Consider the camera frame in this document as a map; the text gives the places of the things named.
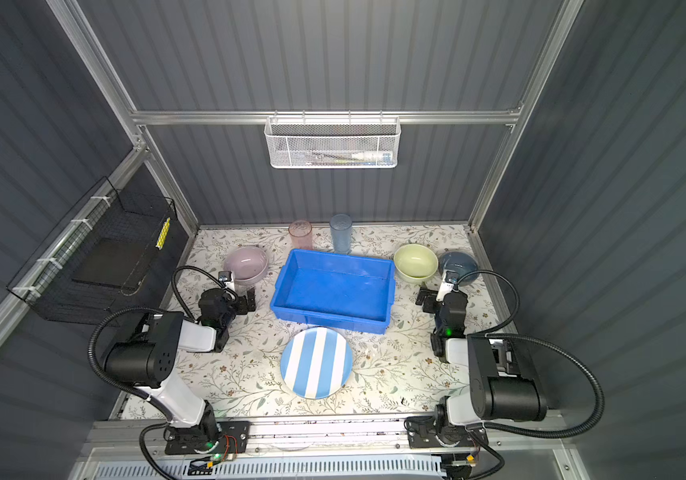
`purple bowl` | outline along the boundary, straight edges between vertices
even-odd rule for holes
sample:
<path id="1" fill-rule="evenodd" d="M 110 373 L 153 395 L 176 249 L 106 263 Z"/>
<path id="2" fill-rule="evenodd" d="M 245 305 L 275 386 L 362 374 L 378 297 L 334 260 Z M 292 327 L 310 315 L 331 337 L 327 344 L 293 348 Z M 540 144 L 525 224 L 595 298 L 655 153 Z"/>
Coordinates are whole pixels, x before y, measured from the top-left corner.
<path id="1" fill-rule="evenodd" d="M 268 255 L 256 246 L 242 246 L 225 257 L 223 268 L 234 273 L 234 282 L 253 285 L 268 273 Z"/>

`yellow label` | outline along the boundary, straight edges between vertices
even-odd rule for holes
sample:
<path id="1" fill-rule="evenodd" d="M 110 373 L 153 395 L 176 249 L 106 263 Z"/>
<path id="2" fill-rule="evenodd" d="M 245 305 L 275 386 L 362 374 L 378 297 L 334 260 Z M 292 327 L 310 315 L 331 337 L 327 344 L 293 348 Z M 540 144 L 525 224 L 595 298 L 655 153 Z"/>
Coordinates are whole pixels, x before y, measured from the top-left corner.
<path id="1" fill-rule="evenodd" d="M 164 246 L 164 240 L 167 239 L 167 232 L 169 232 L 169 217 L 167 217 L 167 221 L 165 221 L 162 231 L 158 234 L 158 240 L 156 240 L 156 248 L 159 250 Z"/>

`black hose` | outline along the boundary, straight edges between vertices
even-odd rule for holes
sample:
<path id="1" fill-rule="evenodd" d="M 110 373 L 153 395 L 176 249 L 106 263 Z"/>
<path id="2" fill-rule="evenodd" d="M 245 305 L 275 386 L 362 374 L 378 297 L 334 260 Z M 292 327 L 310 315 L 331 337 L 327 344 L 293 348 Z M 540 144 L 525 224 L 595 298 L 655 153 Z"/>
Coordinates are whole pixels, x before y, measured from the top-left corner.
<path id="1" fill-rule="evenodd" d="M 519 291 L 516 289 L 516 287 L 511 283 L 510 280 L 505 278 L 503 275 L 498 274 L 497 272 L 493 272 L 492 270 L 474 270 L 473 272 L 468 272 L 465 275 L 462 275 L 458 281 L 457 281 L 457 286 L 463 282 L 466 278 L 472 275 L 476 274 L 490 274 L 498 277 L 501 279 L 503 282 L 507 283 L 509 287 L 511 287 L 511 292 L 513 292 L 513 310 L 511 310 L 511 313 L 508 315 L 508 318 L 505 319 L 502 323 L 498 323 L 497 325 L 491 326 L 488 329 L 484 329 L 482 331 L 476 332 L 476 333 L 491 333 L 491 332 L 496 332 L 503 328 L 504 326 L 508 325 L 513 321 L 513 317 L 516 316 L 516 314 L 519 312 L 519 307 L 521 306 L 521 300 L 519 298 Z"/>
<path id="2" fill-rule="evenodd" d="M 175 294 L 175 299 L 180 303 L 180 307 L 183 308 L 183 311 L 185 312 L 185 315 L 193 322 L 195 321 L 194 314 L 191 313 L 191 309 L 188 308 L 188 305 L 185 304 L 183 301 L 183 297 L 180 296 L 180 291 L 178 291 L 178 274 L 184 270 L 194 270 L 194 272 L 199 272 L 200 274 L 205 274 L 207 278 L 212 280 L 215 285 L 219 286 L 223 290 L 227 291 L 231 297 L 232 301 L 235 302 L 237 297 L 236 297 L 236 292 L 231 290 L 230 288 L 226 288 L 225 284 L 222 283 L 220 280 L 214 277 L 213 274 L 210 274 L 204 269 L 201 269 L 197 266 L 194 265 L 180 265 L 178 268 L 175 269 L 175 271 L 172 272 L 172 280 L 171 280 L 171 285 L 172 285 L 172 293 Z"/>
<path id="3" fill-rule="evenodd" d="M 98 377 L 101 380 L 103 380 L 110 386 L 122 390 L 123 392 L 127 392 L 131 395 L 138 396 L 144 400 L 148 400 L 148 402 L 151 405 L 153 405 L 157 410 L 159 410 L 164 415 L 168 422 L 171 422 L 172 413 L 169 411 L 167 407 L 164 406 L 163 403 L 161 403 L 159 400 L 152 397 L 150 394 L 144 392 L 141 389 L 137 389 L 134 386 L 127 385 L 126 383 L 122 383 L 119 380 L 110 377 L 106 370 L 104 370 L 102 366 L 100 366 L 97 354 L 95 354 L 95 348 L 97 348 L 98 337 L 100 337 L 100 332 L 102 332 L 103 329 L 105 329 L 111 321 L 130 312 L 165 313 L 164 310 L 160 310 L 158 308 L 153 308 L 150 306 L 128 306 L 127 308 L 121 309 L 117 312 L 108 315 L 98 324 L 97 327 L 95 327 L 95 330 L 92 332 L 92 336 L 89 337 L 89 344 L 87 346 L 87 359 L 89 360 L 89 366 L 95 372 L 95 375 L 98 375 Z"/>
<path id="4" fill-rule="evenodd" d="M 173 477 L 172 475 L 169 475 L 164 470 L 162 470 L 162 467 L 158 466 L 156 460 L 154 460 L 154 457 L 151 456 L 151 454 L 148 452 L 148 447 L 146 446 L 146 434 L 151 430 L 159 430 L 160 428 L 165 428 L 167 425 L 167 423 L 155 423 L 154 425 L 149 425 L 140 431 L 140 453 L 142 453 L 143 457 L 146 458 L 146 462 L 148 462 L 151 468 L 153 468 L 157 474 L 161 475 L 162 478 L 164 478 L 165 480 L 178 480 L 176 477 Z"/>
<path id="5" fill-rule="evenodd" d="M 495 475 L 496 473 L 498 473 L 502 469 L 502 467 L 505 466 L 506 460 L 496 450 L 487 445 L 487 443 L 482 440 L 482 437 L 478 436 L 473 430 L 468 430 L 468 435 L 470 435 L 473 438 L 473 441 L 476 442 L 478 446 L 481 446 L 489 453 L 491 453 L 493 457 L 497 458 L 497 464 L 495 464 L 495 466 L 490 468 L 489 470 L 485 470 L 482 473 L 469 476 L 466 480 L 478 480 L 479 478 L 486 478 L 490 475 Z"/>
<path id="6" fill-rule="evenodd" d="M 564 350 L 560 346 L 554 345 L 553 343 L 547 342 L 545 340 L 540 340 L 538 338 L 535 338 L 533 336 L 528 336 L 528 335 L 520 335 L 518 333 L 496 333 L 495 335 L 489 335 L 489 334 L 482 334 L 481 332 L 478 333 L 471 333 L 468 335 L 470 337 L 475 337 L 475 338 L 486 338 L 486 339 L 494 339 L 494 340 L 509 340 L 512 342 L 520 341 L 520 342 L 530 342 L 534 343 L 535 345 L 543 346 L 547 348 L 548 350 L 552 350 L 559 355 L 563 356 L 564 358 L 568 359 L 570 362 L 575 364 L 575 366 L 578 367 L 578 369 L 582 372 L 584 376 L 588 379 L 588 382 L 591 384 L 591 388 L 593 389 L 593 396 L 594 396 L 594 407 L 593 407 L 593 412 L 591 412 L 591 415 L 588 416 L 588 418 L 582 422 L 579 423 L 578 425 L 570 428 L 564 428 L 562 430 L 533 430 L 530 428 L 521 428 L 521 427 L 514 427 L 511 425 L 507 425 L 504 423 L 496 423 L 496 422 L 483 422 L 482 425 L 484 428 L 494 428 L 495 430 L 501 430 L 502 432 L 508 432 L 508 433 L 515 433 L 517 435 L 524 435 L 528 437 L 537 437 L 537 438 L 567 438 L 567 437 L 573 437 L 576 435 L 580 435 L 582 433 L 587 432 L 591 428 L 593 428 L 599 421 L 599 419 L 602 417 L 604 414 L 604 407 L 605 407 L 605 399 L 604 399 L 604 391 L 602 390 L 602 386 L 598 384 L 598 380 L 596 377 L 593 375 L 591 370 L 588 369 L 588 367 L 578 360 L 573 354 L 569 353 L 568 351 Z"/>

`blue plastic bin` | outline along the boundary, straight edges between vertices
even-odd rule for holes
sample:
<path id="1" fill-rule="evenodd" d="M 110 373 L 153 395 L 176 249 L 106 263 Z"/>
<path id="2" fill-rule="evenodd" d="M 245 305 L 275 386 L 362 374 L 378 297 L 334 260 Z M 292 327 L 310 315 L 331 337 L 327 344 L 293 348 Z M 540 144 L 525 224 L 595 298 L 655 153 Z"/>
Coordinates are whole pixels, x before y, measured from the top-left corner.
<path id="1" fill-rule="evenodd" d="M 276 280 L 271 310 L 281 320 L 385 333 L 396 281 L 394 262 L 292 250 Z"/>

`blue tumbler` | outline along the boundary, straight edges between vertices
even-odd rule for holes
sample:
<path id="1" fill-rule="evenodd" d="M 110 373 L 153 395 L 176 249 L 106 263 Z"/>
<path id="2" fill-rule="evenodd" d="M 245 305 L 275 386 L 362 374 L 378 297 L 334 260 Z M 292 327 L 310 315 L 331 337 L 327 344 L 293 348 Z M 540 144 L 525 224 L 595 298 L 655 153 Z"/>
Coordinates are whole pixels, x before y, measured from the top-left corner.
<path id="1" fill-rule="evenodd" d="M 346 214 L 338 214 L 330 220 L 332 248 L 336 254 L 350 254 L 350 232 L 354 222 Z"/>

